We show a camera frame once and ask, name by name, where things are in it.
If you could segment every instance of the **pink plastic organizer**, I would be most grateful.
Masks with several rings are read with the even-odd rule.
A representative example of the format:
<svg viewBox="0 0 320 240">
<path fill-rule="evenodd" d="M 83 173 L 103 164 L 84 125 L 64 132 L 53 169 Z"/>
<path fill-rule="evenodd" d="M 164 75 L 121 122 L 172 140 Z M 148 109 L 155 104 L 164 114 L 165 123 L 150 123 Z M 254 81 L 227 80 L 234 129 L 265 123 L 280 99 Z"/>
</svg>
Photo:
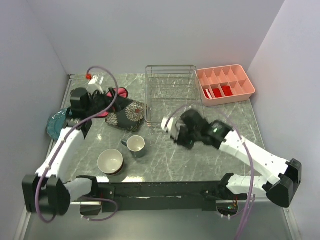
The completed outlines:
<svg viewBox="0 0 320 240">
<path fill-rule="evenodd" d="M 197 70 L 197 75 L 205 106 L 246 101 L 256 91 L 240 65 L 203 68 Z"/>
</svg>

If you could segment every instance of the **metal wire rack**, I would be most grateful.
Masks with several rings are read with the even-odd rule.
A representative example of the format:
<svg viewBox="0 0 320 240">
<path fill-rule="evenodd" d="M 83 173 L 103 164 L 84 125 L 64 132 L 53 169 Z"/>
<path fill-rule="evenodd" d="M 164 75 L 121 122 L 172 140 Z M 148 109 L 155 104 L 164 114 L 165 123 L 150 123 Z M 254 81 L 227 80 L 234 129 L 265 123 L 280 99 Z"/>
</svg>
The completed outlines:
<svg viewBox="0 0 320 240">
<path fill-rule="evenodd" d="M 194 65 L 148 65 L 145 68 L 145 121 L 160 128 L 163 117 L 181 105 L 200 101 L 199 79 Z M 204 114 L 202 105 L 195 106 Z"/>
</svg>

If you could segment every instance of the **gray marble table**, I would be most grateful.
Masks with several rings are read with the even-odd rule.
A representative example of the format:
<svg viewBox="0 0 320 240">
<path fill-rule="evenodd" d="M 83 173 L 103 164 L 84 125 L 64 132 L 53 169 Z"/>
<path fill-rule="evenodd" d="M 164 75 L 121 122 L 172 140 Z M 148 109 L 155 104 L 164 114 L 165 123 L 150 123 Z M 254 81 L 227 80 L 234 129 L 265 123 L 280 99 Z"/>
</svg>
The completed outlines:
<svg viewBox="0 0 320 240">
<path fill-rule="evenodd" d="M 129 98 L 145 101 L 144 74 L 115 75 L 119 87 L 126 88 Z M 64 107 L 70 106 L 70 92 L 86 87 L 88 81 L 84 75 L 73 75 L 67 89 Z M 104 77 L 102 86 L 107 89 L 114 86 L 109 76 Z M 241 134 L 260 147 L 263 146 L 258 124 L 251 102 L 237 102 L 216 106 L 237 125 Z M 213 122 L 224 120 L 212 108 L 204 108 L 205 117 Z M 148 154 L 134 159 L 120 140 L 131 135 L 145 138 Z M 106 176 L 97 167 L 99 155 L 107 149 L 119 150 L 124 159 L 124 167 L 115 176 Z M 74 154 L 69 165 L 66 179 L 74 180 L 79 175 L 97 176 L 99 182 L 180 182 L 180 181 L 218 181 L 226 173 L 249 175 L 250 167 L 234 157 L 219 152 L 213 147 L 196 143 L 193 150 L 187 150 L 173 144 L 168 134 L 152 131 L 145 123 L 139 132 L 132 133 L 109 126 L 105 119 L 94 119 L 93 125 L 81 148 Z"/>
</svg>

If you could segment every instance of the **flower pattern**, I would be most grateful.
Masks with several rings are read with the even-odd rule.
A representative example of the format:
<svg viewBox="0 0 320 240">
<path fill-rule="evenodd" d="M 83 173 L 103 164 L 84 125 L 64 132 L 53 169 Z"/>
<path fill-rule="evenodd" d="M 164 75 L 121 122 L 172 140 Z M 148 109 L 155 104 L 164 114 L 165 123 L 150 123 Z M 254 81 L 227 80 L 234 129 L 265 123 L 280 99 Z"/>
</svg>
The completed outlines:
<svg viewBox="0 0 320 240">
<path fill-rule="evenodd" d="M 105 121 L 114 126 L 118 125 L 118 117 L 114 113 L 109 113 Z"/>
<path fill-rule="evenodd" d="M 145 105 L 142 102 L 133 101 L 125 108 L 126 117 L 133 122 L 139 122 L 145 117 Z"/>
</svg>

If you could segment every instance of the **floral pot holder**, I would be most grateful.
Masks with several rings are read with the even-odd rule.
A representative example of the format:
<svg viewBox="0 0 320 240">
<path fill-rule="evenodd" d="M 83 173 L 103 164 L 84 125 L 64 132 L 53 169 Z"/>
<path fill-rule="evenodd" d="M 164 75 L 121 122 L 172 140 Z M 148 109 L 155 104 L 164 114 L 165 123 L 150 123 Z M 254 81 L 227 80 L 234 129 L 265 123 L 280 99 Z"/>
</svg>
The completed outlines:
<svg viewBox="0 0 320 240">
<path fill-rule="evenodd" d="M 110 112 L 105 122 L 111 126 L 136 132 L 145 117 L 146 105 L 140 101 L 132 102 L 123 110 Z"/>
</svg>

